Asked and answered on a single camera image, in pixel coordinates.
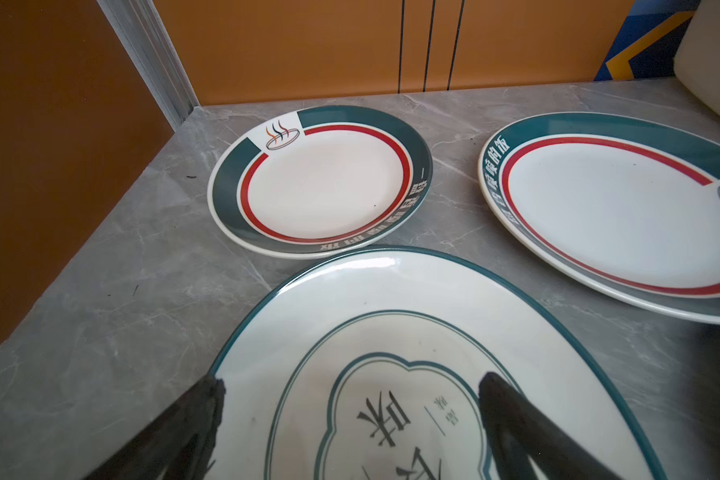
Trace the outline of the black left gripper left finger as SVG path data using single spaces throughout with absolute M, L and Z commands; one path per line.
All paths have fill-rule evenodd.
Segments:
M 203 479 L 222 420 L 224 382 L 203 376 L 88 479 Z

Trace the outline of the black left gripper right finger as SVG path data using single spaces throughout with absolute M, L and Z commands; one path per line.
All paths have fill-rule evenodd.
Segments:
M 617 477 L 498 374 L 484 375 L 478 398 L 501 479 L 535 479 L 537 471 L 548 479 Z

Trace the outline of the large green red rim plate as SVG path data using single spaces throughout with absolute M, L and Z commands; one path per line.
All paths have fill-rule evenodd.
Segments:
M 496 131 L 478 179 L 503 226 L 560 272 L 720 325 L 720 143 L 628 116 L 545 113 Z

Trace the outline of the small green red rim plate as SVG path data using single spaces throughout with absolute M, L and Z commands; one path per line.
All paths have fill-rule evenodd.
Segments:
M 401 226 L 434 173 L 423 137 L 371 108 L 285 113 L 241 135 L 210 175 L 207 203 L 236 244 L 283 259 L 362 248 Z

